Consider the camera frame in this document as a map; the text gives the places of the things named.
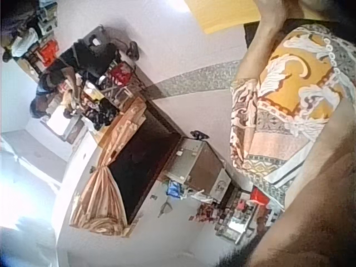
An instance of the person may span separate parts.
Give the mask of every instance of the person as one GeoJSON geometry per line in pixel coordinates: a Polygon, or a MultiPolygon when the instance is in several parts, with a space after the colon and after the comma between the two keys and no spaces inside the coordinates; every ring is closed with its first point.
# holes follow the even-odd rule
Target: person
{"type": "Polygon", "coordinates": [[[22,57],[28,49],[43,37],[38,25],[38,18],[35,16],[26,23],[24,32],[18,31],[17,36],[13,39],[11,45],[5,48],[2,60],[8,62],[12,58],[22,57]]]}
{"type": "Polygon", "coordinates": [[[356,47],[318,24],[276,46],[290,1],[254,1],[261,21],[231,87],[231,158],[285,213],[217,266],[355,265],[356,47]]]}
{"type": "Polygon", "coordinates": [[[78,40],[71,48],[62,53],[40,76],[36,96],[30,104],[30,114],[34,118],[46,115],[46,108],[53,94],[60,93],[59,85],[67,80],[72,88],[71,103],[65,103],[68,109],[74,108],[80,99],[81,89],[77,86],[75,73],[95,81],[108,69],[110,63],[120,57],[113,43],[96,47],[97,54],[78,40]]]}

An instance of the orange curtain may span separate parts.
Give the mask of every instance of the orange curtain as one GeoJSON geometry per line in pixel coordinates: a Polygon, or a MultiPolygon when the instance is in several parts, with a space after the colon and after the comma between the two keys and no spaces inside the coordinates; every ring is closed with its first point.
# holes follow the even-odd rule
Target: orange curtain
{"type": "Polygon", "coordinates": [[[102,153],[77,203],[73,204],[70,225],[103,235],[124,236],[128,230],[120,190],[108,168],[145,121],[145,102],[134,100],[124,115],[106,131],[102,153]]]}

